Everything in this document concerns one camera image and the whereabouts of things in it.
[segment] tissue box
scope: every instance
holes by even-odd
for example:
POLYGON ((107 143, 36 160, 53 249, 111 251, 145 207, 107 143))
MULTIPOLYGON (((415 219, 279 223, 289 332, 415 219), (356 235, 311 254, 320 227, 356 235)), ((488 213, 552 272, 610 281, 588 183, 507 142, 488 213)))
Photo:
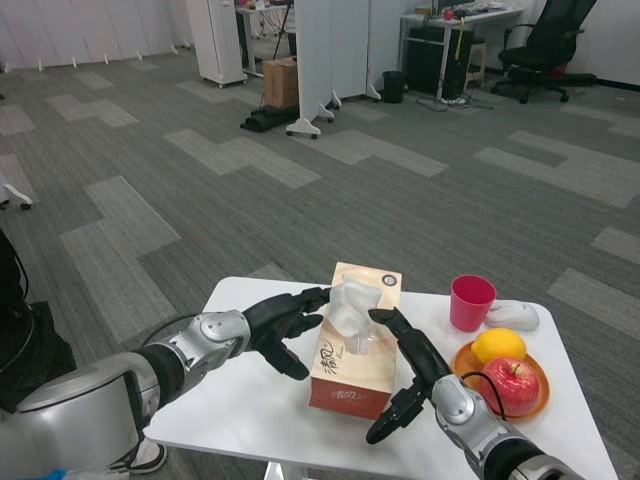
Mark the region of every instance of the tissue box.
MULTIPOLYGON (((338 263, 331 285, 342 283, 344 274, 379 288, 382 297, 378 308, 398 306, 402 284, 400 273, 338 263)), ((328 308, 311 368, 309 405, 375 420, 393 392, 398 351, 396 338, 380 325, 366 355, 350 354, 345 348, 345 338, 327 319, 330 315, 328 308)))

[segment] shoe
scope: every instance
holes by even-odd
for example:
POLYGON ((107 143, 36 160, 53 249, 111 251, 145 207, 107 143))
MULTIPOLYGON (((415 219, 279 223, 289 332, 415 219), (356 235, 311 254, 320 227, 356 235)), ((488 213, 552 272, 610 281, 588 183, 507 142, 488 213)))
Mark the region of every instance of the shoe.
POLYGON ((155 472, 167 461, 167 449, 146 438, 140 442, 136 458, 129 466, 129 473, 142 475, 155 472))

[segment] red cup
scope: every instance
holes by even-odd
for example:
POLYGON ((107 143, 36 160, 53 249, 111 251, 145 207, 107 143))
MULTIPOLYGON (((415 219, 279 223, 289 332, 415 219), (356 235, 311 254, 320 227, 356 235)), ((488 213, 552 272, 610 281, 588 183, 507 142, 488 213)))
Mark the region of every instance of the red cup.
POLYGON ((477 275, 462 275, 451 283, 453 326, 463 332, 475 332, 489 312, 497 292, 491 282, 477 275))

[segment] office chair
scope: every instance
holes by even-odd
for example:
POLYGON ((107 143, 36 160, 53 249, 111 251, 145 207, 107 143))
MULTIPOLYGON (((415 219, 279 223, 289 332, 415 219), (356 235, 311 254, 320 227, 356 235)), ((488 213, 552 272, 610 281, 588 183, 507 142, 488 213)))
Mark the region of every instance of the office chair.
POLYGON ((567 64, 576 53, 576 37, 584 32, 580 25, 596 3, 596 0, 547 0, 544 10, 533 25, 522 23, 504 32, 504 49, 498 57, 509 80, 497 82, 491 93, 498 93, 503 85, 524 85, 525 92, 520 103, 529 101, 529 94, 535 87, 562 94, 561 102, 567 102, 569 95, 558 86, 558 79, 551 71, 567 64), (516 27, 529 27, 533 30, 524 47, 507 49, 511 32, 516 27))

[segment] cardboard box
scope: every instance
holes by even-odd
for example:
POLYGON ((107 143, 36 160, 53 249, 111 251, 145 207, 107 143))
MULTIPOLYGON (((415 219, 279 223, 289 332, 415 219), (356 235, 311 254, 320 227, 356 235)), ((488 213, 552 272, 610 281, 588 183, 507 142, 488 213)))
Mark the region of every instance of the cardboard box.
POLYGON ((298 64, 293 57, 264 62, 264 103, 278 108, 298 105, 298 64))
MULTIPOLYGON (((378 308, 393 308, 400 302, 402 275, 396 272, 338 263, 332 285, 342 283, 348 274, 358 282, 382 290, 378 308), (383 278, 395 278, 388 285, 383 278)), ((333 410, 347 415, 377 419, 384 410, 395 384, 396 338, 384 326, 378 326, 376 339, 366 355, 346 351, 345 338, 331 325, 327 309, 320 327, 320 337, 311 368, 312 407, 333 410)))

